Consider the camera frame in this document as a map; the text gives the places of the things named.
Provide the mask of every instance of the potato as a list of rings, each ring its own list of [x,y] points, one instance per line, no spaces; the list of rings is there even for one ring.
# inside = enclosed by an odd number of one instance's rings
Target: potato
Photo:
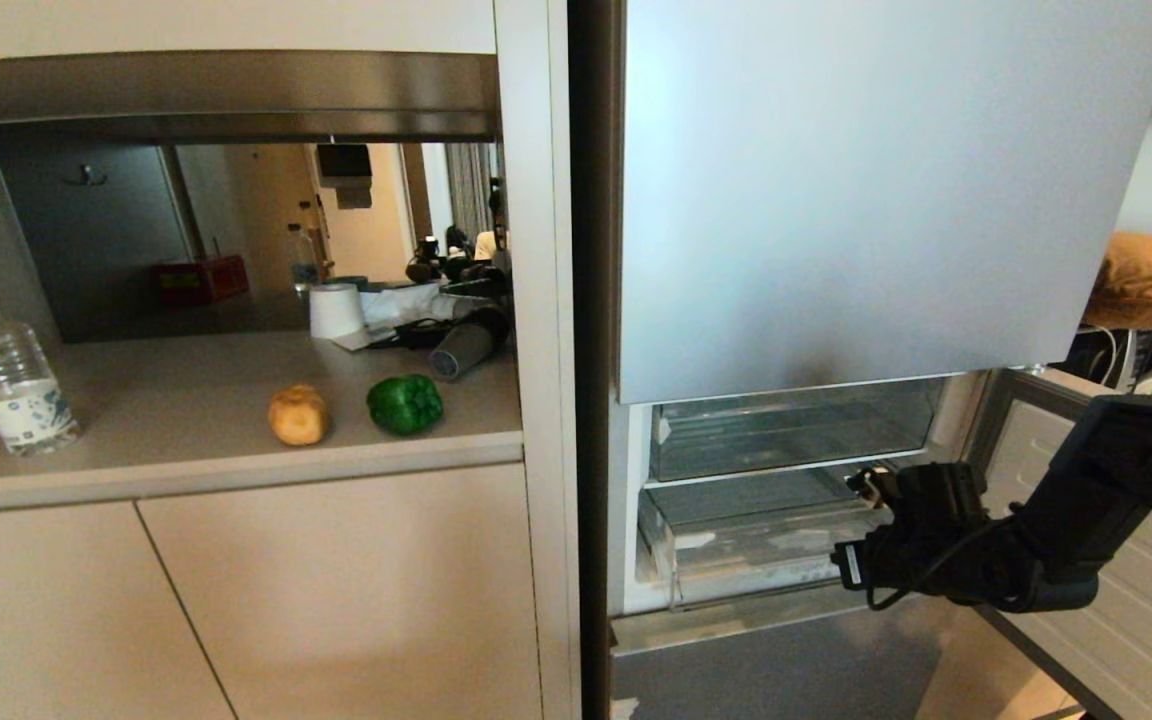
[[[328,432],[328,404],[314,386],[294,384],[270,401],[270,429],[287,445],[314,445]]]

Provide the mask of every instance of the countertop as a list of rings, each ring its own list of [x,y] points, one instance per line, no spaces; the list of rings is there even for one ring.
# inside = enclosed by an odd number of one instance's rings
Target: countertop
[[[306,333],[268,332],[70,344],[51,364],[82,438],[37,457],[0,442],[0,509],[522,460],[511,348],[439,382],[444,418],[411,438],[377,427],[365,397],[384,378],[427,374],[423,351],[349,354]],[[328,402],[333,427],[319,445],[287,447],[270,432],[270,397],[294,382]]]

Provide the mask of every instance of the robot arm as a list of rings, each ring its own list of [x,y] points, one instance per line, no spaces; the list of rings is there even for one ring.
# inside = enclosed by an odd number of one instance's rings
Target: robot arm
[[[872,609],[915,591],[1009,612],[1077,609],[1152,510],[1152,397],[1094,397],[1029,501],[1003,520],[990,518],[984,479],[967,464],[863,470],[849,484],[893,514],[831,555]],[[877,588],[896,592],[877,602]]]

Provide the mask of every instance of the red box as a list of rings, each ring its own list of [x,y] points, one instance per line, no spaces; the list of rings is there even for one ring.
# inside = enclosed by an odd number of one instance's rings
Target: red box
[[[150,272],[159,288],[159,301],[166,306],[211,305],[247,291],[247,266],[238,255],[154,265]]]

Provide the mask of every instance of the mirror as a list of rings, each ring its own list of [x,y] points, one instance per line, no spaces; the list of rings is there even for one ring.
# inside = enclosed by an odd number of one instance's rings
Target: mirror
[[[65,342],[306,329],[316,278],[407,285],[422,238],[492,232],[490,179],[503,174],[493,143],[342,143],[365,149],[362,188],[300,138],[54,126],[0,124],[0,169]]]

